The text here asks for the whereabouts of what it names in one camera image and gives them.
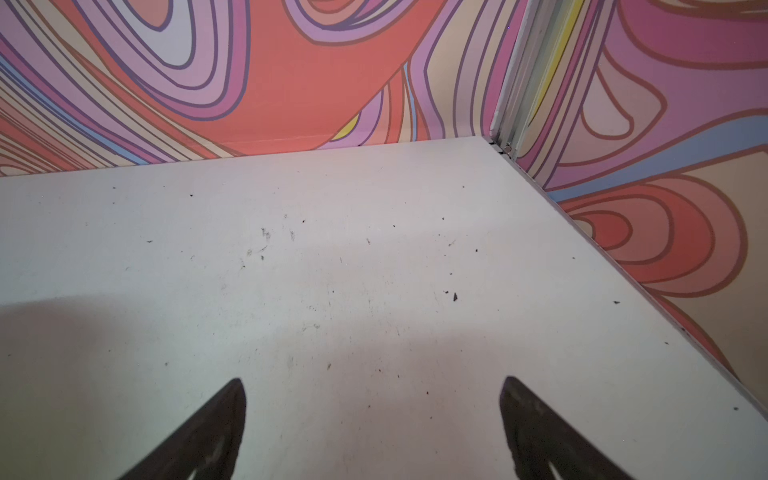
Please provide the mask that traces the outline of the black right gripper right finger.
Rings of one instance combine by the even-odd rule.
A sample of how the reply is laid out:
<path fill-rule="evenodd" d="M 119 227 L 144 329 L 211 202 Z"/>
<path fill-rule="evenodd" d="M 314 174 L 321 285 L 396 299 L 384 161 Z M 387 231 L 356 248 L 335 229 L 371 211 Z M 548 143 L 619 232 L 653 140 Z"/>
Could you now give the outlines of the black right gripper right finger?
<path fill-rule="evenodd" d="M 518 378 L 505 379 L 499 406 L 518 478 L 630 477 Z"/>

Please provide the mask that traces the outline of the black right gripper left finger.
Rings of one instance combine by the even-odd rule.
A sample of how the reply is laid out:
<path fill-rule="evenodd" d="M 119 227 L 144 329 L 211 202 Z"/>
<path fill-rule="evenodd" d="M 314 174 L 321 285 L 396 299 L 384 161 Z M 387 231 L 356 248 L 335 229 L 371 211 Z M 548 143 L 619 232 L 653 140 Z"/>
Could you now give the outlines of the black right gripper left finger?
<path fill-rule="evenodd" d="M 246 406 L 242 381 L 230 380 L 121 478 L 230 479 L 243 438 Z"/>

